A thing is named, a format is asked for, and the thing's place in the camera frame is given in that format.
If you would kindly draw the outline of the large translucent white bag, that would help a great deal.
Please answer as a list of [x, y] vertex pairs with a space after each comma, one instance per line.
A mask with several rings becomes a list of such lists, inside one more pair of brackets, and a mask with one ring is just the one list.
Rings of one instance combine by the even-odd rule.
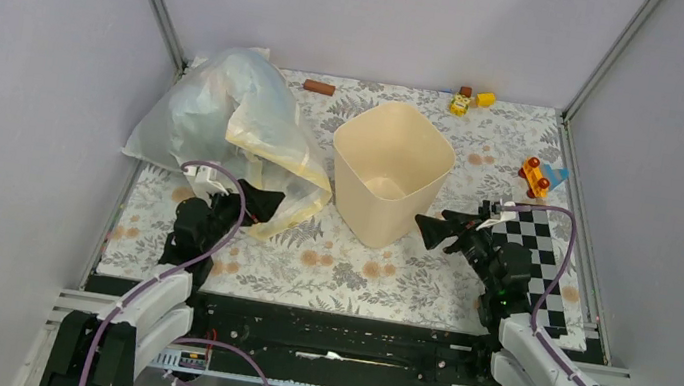
[[143, 117], [126, 156], [180, 171], [217, 163], [285, 199], [251, 236], [267, 239], [326, 207], [332, 187], [312, 126], [287, 81], [260, 50], [231, 48], [189, 69]]

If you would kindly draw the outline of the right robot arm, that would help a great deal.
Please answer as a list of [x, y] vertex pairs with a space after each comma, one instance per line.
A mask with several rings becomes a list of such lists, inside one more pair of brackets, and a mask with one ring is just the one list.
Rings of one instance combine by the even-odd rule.
[[419, 214], [415, 221], [424, 246], [450, 239], [444, 252], [461, 254], [484, 284], [479, 316], [489, 334], [483, 349], [469, 358], [469, 375], [481, 386], [602, 386], [578, 366], [539, 327], [529, 285], [534, 263], [522, 244], [493, 241], [488, 214], [446, 210], [442, 218]]

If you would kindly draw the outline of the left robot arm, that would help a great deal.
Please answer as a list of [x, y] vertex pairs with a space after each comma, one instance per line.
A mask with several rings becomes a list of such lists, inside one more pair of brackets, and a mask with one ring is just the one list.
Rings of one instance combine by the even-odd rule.
[[200, 342], [207, 316], [188, 305], [210, 274], [212, 256], [242, 227], [269, 222], [281, 191], [238, 179], [234, 190], [186, 199], [176, 207], [157, 269], [147, 281], [95, 312], [63, 317], [38, 386], [134, 386], [176, 339]]

